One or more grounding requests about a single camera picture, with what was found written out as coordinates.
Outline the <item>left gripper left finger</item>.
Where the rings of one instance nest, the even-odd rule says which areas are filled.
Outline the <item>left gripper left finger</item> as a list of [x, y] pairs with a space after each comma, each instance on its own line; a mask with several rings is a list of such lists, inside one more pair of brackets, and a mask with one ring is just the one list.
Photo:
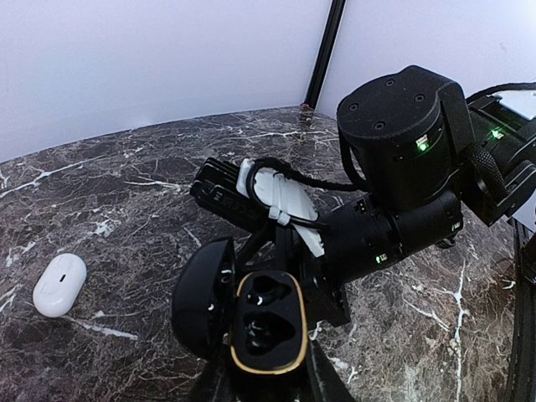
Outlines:
[[206, 364], [192, 389], [192, 401], [226, 402], [233, 400], [233, 390], [223, 361]]

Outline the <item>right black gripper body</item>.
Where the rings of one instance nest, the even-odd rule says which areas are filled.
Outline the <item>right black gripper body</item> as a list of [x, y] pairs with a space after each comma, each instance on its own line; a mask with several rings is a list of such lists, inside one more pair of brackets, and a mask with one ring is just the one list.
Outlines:
[[274, 158], [302, 187], [359, 192], [354, 201], [318, 221], [325, 254], [302, 242], [298, 272], [310, 323], [349, 320], [346, 283], [390, 267], [463, 226], [460, 178], [464, 151], [476, 143], [461, 87], [411, 65], [371, 80], [337, 108], [343, 168], [348, 183], [314, 180]]

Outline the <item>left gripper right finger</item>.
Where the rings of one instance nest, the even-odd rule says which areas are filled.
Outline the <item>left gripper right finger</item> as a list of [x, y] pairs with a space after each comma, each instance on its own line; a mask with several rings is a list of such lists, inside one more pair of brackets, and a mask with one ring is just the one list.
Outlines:
[[307, 352], [307, 372], [312, 401], [355, 401], [319, 343], [310, 343]]

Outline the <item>black round charging case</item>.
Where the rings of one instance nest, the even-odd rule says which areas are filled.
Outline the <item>black round charging case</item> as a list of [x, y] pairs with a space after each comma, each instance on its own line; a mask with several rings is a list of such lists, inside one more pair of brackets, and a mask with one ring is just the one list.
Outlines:
[[304, 297], [286, 271], [238, 277], [234, 242], [213, 240], [184, 266], [171, 297], [176, 339], [199, 358], [215, 357], [224, 337], [233, 364], [248, 374], [290, 373], [308, 349]]

